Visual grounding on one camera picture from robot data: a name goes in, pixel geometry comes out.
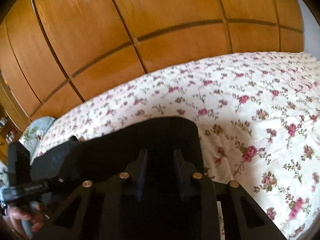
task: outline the metal screw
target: metal screw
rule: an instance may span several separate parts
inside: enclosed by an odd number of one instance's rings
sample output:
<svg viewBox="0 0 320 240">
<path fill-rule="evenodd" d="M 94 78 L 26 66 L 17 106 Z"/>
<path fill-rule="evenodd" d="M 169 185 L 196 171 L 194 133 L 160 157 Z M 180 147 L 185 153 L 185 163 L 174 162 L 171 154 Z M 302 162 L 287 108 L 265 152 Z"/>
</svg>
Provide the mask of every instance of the metal screw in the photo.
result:
<svg viewBox="0 0 320 240">
<path fill-rule="evenodd" d="M 91 186 L 92 186 L 91 180 L 86 180 L 82 183 L 82 187 L 91 187 Z"/>
<path fill-rule="evenodd" d="M 130 175 L 127 172 L 121 172 L 119 176 L 121 179 L 127 179 Z"/>
<path fill-rule="evenodd" d="M 239 182 L 235 180 L 230 181 L 229 184 L 231 187 L 234 187 L 234 188 L 239 187 Z"/>
<path fill-rule="evenodd" d="M 199 172 L 195 172 L 192 176 L 193 176 L 195 179 L 201 179 L 201 178 L 202 178 L 202 174 L 199 173 Z"/>
</svg>

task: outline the light blue pillow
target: light blue pillow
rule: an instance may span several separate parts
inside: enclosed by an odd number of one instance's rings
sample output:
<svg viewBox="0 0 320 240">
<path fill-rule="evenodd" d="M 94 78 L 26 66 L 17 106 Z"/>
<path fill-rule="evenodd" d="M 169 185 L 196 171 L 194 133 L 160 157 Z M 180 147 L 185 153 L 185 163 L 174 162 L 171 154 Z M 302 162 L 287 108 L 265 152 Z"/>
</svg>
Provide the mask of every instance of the light blue pillow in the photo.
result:
<svg viewBox="0 0 320 240">
<path fill-rule="evenodd" d="M 41 117 L 34 120 L 23 132 L 19 142 L 30 152 L 30 160 L 54 120 L 56 119 L 51 116 Z"/>
</svg>

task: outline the finger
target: finger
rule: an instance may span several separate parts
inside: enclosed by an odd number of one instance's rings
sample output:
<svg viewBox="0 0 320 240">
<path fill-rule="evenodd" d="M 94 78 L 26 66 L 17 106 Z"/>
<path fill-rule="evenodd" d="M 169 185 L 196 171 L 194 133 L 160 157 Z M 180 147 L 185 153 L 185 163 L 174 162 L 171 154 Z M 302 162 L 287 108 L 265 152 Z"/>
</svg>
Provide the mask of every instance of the finger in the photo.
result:
<svg viewBox="0 0 320 240">
<path fill-rule="evenodd" d="M 39 212 L 37 213 L 36 215 L 34 215 L 34 217 L 32 218 L 32 223 L 38 223 L 38 222 L 43 222 L 45 221 L 46 218 L 45 218 L 45 214 L 43 212 Z"/>
<path fill-rule="evenodd" d="M 35 223 L 32 227 L 31 230 L 32 232 L 38 232 L 39 229 L 44 225 L 44 223 Z"/>
<path fill-rule="evenodd" d="M 31 215 L 18 207 L 10 207 L 9 216 L 16 220 L 30 220 Z"/>
</svg>

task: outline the hand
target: hand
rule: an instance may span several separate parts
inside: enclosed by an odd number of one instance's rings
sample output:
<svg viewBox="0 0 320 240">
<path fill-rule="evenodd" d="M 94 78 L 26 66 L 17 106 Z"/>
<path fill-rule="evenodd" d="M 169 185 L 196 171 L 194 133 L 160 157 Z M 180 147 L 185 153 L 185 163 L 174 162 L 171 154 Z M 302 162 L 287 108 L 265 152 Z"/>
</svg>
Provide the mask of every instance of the hand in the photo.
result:
<svg viewBox="0 0 320 240">
<path fill-rule="evenodd" d="M 11 206 L 9 209 L 10 222 L 13 228 L 24 238 L 28 239 L 27 234 L 25 233 L 21 220 L 31 220 L 32 222 L 32 232 L 36 233 L 44 225 L 46 217 L 44 215 L 44 205 L 43 203 L 34 202 L 34 207 L 39 210 L 35 216 L 21 210 L 18 207 Z"/>
</svg>

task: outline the white bedspread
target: white bedspread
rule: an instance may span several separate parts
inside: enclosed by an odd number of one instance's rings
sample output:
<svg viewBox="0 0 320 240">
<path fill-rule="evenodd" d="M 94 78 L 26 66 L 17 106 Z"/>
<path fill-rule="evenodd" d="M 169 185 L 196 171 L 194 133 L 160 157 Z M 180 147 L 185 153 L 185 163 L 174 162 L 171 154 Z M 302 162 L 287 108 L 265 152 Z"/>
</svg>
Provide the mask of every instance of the white bedspread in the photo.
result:
<svg viewBox="0 0 320 240">
<path fill-rule="evenodd" d="M 206 175 L 235 179 L 288 239 L 320 210 L 320 62 L 306 53 L 236 53 L 168 67 L 59 118 L 37 156 L 160 116 L 193 120 Z"/>
</svg>

